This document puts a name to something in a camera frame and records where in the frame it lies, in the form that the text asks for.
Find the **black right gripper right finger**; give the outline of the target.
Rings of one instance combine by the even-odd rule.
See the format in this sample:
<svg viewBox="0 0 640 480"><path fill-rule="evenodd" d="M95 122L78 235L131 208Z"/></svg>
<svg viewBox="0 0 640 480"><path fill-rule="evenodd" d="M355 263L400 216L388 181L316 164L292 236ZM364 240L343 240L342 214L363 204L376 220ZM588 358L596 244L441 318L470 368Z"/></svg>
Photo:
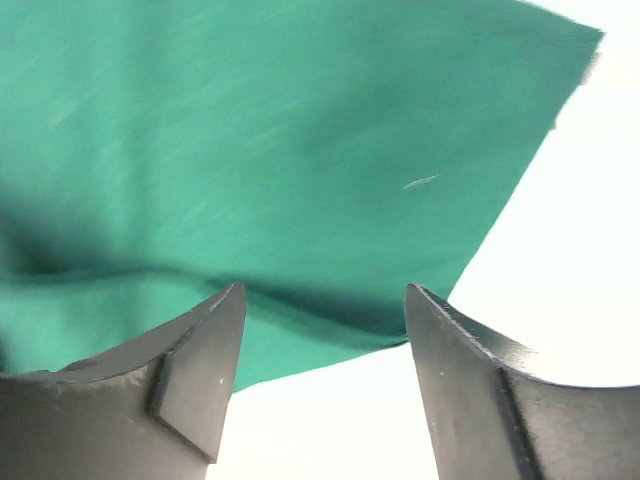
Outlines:
<svg viewBox="0 0 640 480"><path fill-rule="evenodd" d="M404 315L439 478L638 478L638 387L550 382L534 350L420 285Z"/></svg>

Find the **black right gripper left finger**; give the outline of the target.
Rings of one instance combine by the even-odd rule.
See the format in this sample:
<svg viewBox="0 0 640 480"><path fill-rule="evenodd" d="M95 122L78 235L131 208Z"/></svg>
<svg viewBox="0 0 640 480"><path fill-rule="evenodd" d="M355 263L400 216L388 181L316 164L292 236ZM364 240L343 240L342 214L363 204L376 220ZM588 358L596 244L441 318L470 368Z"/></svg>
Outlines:
<svg viewBox="0 0 640 480"><path fill-rule="evenodd" d="M245 328L235 283L56 371L1 378L9 480L202 479L218 456Z"/></svg>

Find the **dark green surgical cloth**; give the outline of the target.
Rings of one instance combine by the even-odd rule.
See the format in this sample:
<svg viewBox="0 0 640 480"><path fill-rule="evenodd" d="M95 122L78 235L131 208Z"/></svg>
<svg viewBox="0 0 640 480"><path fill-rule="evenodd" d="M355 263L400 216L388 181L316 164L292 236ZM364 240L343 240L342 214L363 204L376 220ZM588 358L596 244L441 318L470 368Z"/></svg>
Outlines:
<svg viewBox="0 0 640 480"><path fill-rule="evenodd" d="M233 282L237 389L403 343L602 36L525 1L3 2L2 370Z"/></svg>

